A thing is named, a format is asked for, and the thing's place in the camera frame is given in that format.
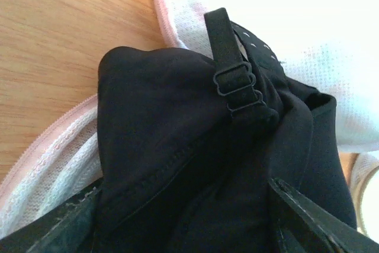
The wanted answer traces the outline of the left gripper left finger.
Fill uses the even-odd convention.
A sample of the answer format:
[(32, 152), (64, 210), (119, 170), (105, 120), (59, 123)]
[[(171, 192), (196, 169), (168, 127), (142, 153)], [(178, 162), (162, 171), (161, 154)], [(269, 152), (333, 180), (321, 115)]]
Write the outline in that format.
[(92, 252), (98, 187), (87, 187), (1, 239), (1, 252)]

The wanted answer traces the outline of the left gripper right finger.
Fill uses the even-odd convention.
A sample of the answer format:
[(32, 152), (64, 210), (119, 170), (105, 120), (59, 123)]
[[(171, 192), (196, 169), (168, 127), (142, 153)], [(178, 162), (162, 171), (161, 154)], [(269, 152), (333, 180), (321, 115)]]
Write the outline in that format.
[(269, 207), (274, 252), (378, 252), (378, 243), (281, 179), (269, 180)]

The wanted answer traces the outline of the black bra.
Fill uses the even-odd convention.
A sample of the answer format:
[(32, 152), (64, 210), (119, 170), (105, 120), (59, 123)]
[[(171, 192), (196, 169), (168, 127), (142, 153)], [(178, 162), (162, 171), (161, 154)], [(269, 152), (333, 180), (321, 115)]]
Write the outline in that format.
[(117, 47), (100, 62), (92, 250), (274, 252), (274, 178), (356, 230), (335, 98), (289, 78), (225, 9), (205, 24), (212, 57)]

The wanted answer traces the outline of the floral bra laundry bag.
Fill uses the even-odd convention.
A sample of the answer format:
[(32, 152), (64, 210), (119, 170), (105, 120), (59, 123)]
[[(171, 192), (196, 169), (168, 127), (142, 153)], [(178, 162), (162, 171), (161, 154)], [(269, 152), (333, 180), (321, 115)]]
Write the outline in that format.
[[(337, 99), (341, 152), (378, 149), (378, 0), (155, 0), (173, 47), (211, 56), (203, 14), (230, 18), (274, 50), (286, 74)], [(57, 207), (101, 175), (97, 96), (54, 122), (1, 184), (1, 236)]]

